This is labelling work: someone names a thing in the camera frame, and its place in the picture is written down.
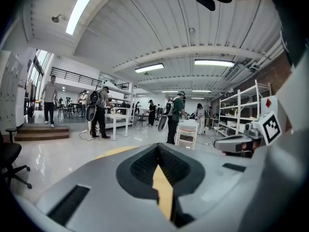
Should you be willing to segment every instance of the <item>backpack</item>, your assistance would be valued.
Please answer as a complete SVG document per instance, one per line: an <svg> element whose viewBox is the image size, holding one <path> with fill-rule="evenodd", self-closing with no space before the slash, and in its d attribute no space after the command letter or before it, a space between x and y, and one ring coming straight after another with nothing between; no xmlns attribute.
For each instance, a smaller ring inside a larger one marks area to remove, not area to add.
<svg viewBox="0 0 309 232"><path fill-rule="evenodd" d="M99 95L101 92L97 92L96 90L92 92L89 98L89 105L98 106L102 103L101 96Z"/></svg>
<svg viewBox="0 0 309 232"><path fill-rule="evenodd" d="M176 96L175 98L173 98L171 101L169 101L168 103L166 103L165 108L163 109L163 113L162 115L164 116L170 116L174 113L174 101L179 98L178 96Z"/></svg>

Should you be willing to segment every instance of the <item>green shirt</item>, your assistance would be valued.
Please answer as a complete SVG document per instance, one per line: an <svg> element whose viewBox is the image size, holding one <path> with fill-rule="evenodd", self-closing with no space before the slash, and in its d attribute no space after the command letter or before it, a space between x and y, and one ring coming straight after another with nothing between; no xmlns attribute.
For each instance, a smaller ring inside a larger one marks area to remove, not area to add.
<svg viewBox="0 0 309 232"><path fill-rule="evenodd" d="M179 121L180 112L183 109L183 101L180 98L174 100L174 111L173 111L173 120Z"/></svg>

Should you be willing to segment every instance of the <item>railing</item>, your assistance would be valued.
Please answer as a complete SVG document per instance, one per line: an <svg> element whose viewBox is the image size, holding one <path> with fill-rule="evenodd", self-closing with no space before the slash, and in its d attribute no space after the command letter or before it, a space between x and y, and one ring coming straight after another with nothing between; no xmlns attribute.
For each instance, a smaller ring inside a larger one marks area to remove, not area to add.
<svg viewBox="0 0 309 232"><path fill-rule="evenodd" d="M129 84L130 83L121 83L121 84L117 84L117 85L115 85L117 88L119 88L119 89L129 89Z"/></svg>
<svg viewBox="0 0 309 232"><path fill-rule="evenodd" d="M75 81L78 83L88 84L91 86L97 86L102 83L102 81L100 80L93 79L91 77L84 76L84 75L79 75L77 73L65 71L62 69L58 69L55 67L52 67L52 72L50 75L55 75L56 77L64 78L64 79Z"/></svg>

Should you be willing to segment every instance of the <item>red diamond label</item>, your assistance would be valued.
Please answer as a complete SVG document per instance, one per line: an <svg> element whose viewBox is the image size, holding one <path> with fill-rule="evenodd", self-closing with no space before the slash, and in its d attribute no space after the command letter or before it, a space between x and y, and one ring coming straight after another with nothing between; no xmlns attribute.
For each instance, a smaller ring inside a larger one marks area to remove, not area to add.
<svg viewBox="0 0 309 232"><path fill-rule="evenodd" d="M269 108L270 106L271 106L271 101L269 99L267 99L266 107Z"/></svg>

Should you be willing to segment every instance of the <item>white t-shirt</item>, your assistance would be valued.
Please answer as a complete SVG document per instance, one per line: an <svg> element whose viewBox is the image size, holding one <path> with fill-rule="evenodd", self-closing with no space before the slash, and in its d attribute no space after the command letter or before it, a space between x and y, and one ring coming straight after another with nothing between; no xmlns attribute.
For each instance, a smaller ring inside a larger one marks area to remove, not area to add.
<svg viewBox="0 0 309 232"><path fill-rule="evenodd" d="M87 105L87 101L88 101L88 95L85 94L83 99L82 99L82 105Z"/></svg>

